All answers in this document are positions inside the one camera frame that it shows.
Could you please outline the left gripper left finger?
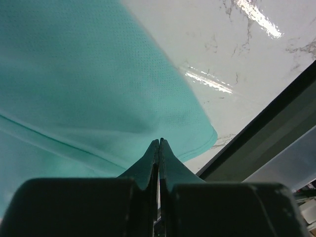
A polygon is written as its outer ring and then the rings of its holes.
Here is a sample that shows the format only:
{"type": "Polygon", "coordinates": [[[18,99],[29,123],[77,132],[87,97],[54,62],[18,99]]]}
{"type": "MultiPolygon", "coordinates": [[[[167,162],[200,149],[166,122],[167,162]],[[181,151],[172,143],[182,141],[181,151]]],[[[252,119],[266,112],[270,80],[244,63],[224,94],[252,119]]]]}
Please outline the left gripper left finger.
{"type": "Polygon", "coordinates": [[[151,237],[157,219],[158,149],[117,178],[37,178],[15,192],[3,237],[151,237]]]}

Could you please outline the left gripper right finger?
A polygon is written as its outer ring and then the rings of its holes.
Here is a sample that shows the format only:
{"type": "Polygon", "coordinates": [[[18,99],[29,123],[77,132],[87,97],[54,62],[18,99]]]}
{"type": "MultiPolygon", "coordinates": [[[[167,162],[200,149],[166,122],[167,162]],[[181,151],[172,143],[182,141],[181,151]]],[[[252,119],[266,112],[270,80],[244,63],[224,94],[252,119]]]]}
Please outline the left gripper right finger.
{"type": "Polygon", "coordinates": [[[207,183],[159,143],[161,220],[168,237],[307,237],[292,192],[279,183],[207,183]]]}

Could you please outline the teal t shirt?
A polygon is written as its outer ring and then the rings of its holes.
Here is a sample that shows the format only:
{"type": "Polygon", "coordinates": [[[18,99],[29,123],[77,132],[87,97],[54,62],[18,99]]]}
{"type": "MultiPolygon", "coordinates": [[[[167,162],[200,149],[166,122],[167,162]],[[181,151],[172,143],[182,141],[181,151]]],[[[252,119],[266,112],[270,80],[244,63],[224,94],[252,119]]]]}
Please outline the teal t shirt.
{"type": "Polygon", "coordinates": [[[29,179],[117,177],[159,138],[185,162],[217,133],[119,0],[1,1],[1,214],[29,179]]]}

